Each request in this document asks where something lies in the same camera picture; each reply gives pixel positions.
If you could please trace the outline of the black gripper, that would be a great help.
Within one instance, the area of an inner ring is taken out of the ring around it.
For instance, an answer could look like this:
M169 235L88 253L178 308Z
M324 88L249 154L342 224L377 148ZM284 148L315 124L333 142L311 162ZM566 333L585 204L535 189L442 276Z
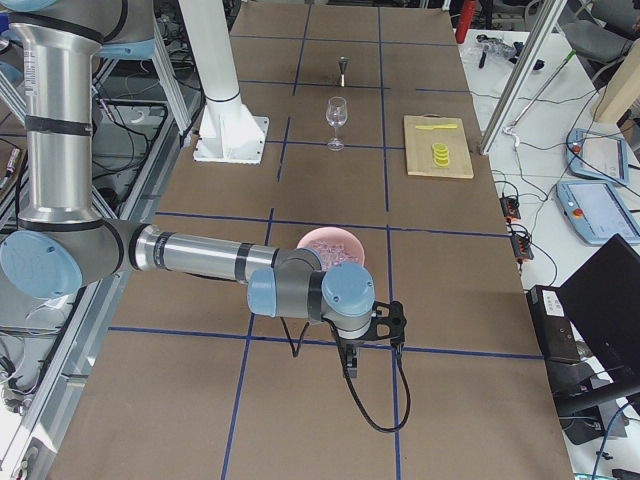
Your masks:
M343 354L343 365L348 373L348 377L356 379L359 366L359 344L357 342L345 341L343 343Z

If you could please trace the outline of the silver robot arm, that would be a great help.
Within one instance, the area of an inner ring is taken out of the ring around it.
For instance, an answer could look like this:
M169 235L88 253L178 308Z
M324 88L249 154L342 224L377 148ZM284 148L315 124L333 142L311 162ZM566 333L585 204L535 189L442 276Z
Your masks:
M20 291L57 298L124 270L163 269L245 284L251 312L325 322L345 374L371 337L374 285L359 264L323 268L310 249L281 250L107 220L92 205L92 59L155 49L149 1L11 1L24 52L29 203L1 245Z

